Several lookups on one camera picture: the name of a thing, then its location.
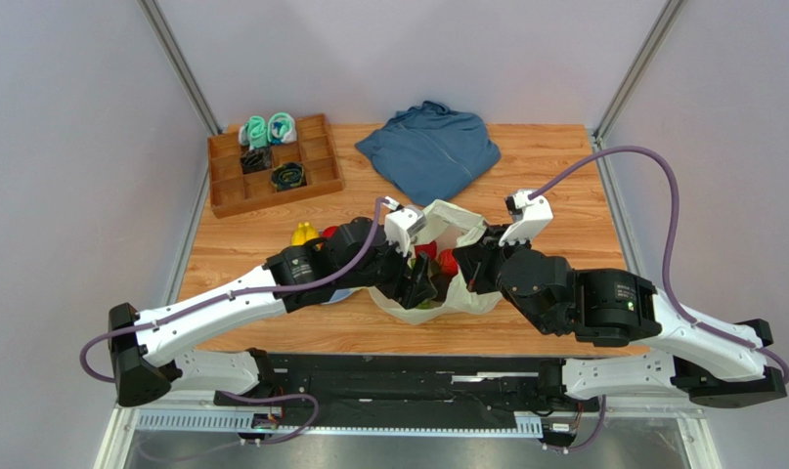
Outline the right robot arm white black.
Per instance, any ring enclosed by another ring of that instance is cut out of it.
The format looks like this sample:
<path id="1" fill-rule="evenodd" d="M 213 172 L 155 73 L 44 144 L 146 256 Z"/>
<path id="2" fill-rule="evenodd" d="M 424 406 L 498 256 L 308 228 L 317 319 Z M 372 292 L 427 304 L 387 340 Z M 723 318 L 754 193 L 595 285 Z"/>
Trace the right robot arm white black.
<path id="1" fill-rule="evenodd" d="M 503 226 L 452 254 L 473 293 L 499 293 L 544 335 L 571 335 L 599 348 L 647 347 L 634 357 L 553 359 L 538 371 L 539 398 L 588 401 L 671 392 L 706 407 L 734 409 L 783 399 L 787 379 L 767 364 L 764 320 L 725 323 L 678 311 L 670 293 L 618 269 L 576 270 L 528 243 L 501 245 Z"/>

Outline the yellow banana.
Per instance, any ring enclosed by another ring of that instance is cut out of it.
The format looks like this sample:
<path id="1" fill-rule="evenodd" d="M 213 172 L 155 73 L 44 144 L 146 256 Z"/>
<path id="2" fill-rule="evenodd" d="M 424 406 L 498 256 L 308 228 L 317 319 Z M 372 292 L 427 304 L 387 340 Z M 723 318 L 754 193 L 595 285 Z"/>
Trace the yellow banana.
<path id="1" fill-rule="evenodd" d="M 308 229 L 310 224 L 308 222 L 299 223 L 297 228 L 293 231 L 290 239 L 291 246 L 303 245 L 308 240 Z"/>
<path id="2" fill-rule="evenodd" d="M 307 240 L 319 238 L 320 236 L 320 232 L 316 230 L 310 223 L 305 223 L 305 238 Z"/>

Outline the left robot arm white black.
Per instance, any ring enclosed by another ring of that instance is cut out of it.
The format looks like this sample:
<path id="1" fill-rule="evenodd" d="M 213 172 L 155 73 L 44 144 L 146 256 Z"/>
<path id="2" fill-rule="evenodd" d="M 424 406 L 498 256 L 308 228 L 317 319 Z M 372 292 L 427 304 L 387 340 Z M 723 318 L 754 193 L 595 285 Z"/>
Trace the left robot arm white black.
<path id="1" fill-rule="evenodd" d="M 174 391 L 245 395 L 267 387 L 265 352 L 204 353 L 197 345 L 251 322 L 327 304 L 341 291 L 376 289 L 409 308 L 433 297 L 427 259 L 410 257 L 426 225 L 411 207 L 386 215 L 382 224 L 359 217 L 180 303 L 111 308 L 106 338 L 118 404 L 145 405 Z"/>

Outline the pale green plastic bag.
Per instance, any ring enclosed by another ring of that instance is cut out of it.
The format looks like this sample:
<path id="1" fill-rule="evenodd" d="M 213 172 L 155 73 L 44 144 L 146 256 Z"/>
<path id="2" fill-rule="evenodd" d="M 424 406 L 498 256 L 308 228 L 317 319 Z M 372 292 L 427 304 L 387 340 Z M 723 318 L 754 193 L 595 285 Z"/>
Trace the pale green plastic bag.
<path id="1" fill-rule="evenodd" d="M 466 210 L 444 200 L 435 200 L 423 208 L 427 226 L 417 235 L 411 248 L 409 266 L 415 262 L 414 246 L 435 240 L 438 253 L 445 249 L 468 246 L 476 243 L 484 234 L 487 220 L 484 216 Z M 433 276 L 440 274 L 436 259 L 431 262 Z M 454 276 L 450 284 L 447 300 L 440 304 L 433 302 L 430 310 L 402 308 L 396 301 L 386 298 L 376 288 L 369 294 L 376 305 L 387 314 L 412 325 L 418 325 L 440 316 L 466 313 L 483 315 L 492 311 L 500 300 L 497 293 L 475 294 L 468 292 L 461 273 Z"/>

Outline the green grape bunch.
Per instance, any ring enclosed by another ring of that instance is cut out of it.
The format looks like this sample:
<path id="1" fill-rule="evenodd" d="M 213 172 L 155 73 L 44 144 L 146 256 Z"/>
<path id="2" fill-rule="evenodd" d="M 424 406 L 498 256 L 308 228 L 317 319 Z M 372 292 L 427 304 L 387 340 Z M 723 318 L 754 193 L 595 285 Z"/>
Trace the green grape bunch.
<path id="1" fill-rule="evenodd" d="M 416 306 L 416 308 L 418 310 L 430 310 L 430 309 L 433 309 L 434 308 L 433 301 L 430 300 L 430 299 L 424 300 L 424 301 L 420 302 Z"/>

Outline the cracked red apple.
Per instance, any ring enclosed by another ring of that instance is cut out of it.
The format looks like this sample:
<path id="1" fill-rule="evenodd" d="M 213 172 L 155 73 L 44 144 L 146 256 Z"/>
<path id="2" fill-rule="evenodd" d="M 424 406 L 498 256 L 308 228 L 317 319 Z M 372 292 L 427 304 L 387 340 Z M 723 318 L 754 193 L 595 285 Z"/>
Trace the cracked red apple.
<path id="1" fill-rule="evenodd" d="M 453 255 L 452 249 L 440 251 L 437 255 L 436 262 L 441 275 L 454 277 L 459 273 L 459 265 Z"/>

